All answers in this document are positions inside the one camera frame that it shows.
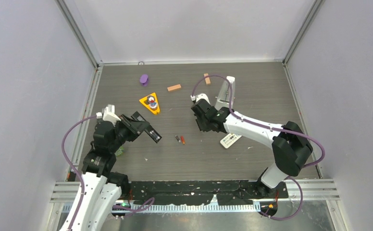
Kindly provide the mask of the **black remote control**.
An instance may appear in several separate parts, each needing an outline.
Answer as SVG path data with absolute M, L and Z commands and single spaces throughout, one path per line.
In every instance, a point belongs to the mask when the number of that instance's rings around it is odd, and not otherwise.
M 143 131 L 148 134 L 155 143 L 158 143 L 162 139 L 162 136 L 153 128 L 151 124 Z

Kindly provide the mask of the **white printed card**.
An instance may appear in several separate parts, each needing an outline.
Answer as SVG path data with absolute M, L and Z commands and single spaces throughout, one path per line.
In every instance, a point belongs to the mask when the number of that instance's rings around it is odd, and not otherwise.
M 236 143 L 242 136 L 229 133 L 224 138 L 220 140 L 220 144 L 225 148 L 230 148 L 234 143 Z

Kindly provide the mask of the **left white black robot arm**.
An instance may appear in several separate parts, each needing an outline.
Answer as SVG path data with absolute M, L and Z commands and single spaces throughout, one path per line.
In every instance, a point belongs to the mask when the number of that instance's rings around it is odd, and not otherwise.
M 137 139 L 143 132 L 152 130 L 150 122 L 138 112 L 131 116 L 117 116 L 114 112 L 99 112 L 82 119 L 72 127 L 89 119 L 98 119 L 91 149 L 78 170 L 65 151 L 65 135 L 61 148 L 65 160 L 79 178 L 79 189 L 73 206 L 61 227 L 62 231 L 99 231 L 116 200 L 125 199 L 130 193 L 128 176 L 112 172 L 115 153 L 126 142 Z

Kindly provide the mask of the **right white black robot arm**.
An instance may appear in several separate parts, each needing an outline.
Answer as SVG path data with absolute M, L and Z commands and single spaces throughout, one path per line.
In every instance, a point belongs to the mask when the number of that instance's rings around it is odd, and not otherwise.
M 274 162 L 255 182 L 254 192 L 259 198 L 270 197 L 280 182 L 297 176 L 313 152 L 299 125 L 292 121 L 284 125 L 266 123 L 227 107 L 217 110 L 205 99 L 195 101 L 191 109 L 201 131 L 241 135 L 272 150 Z

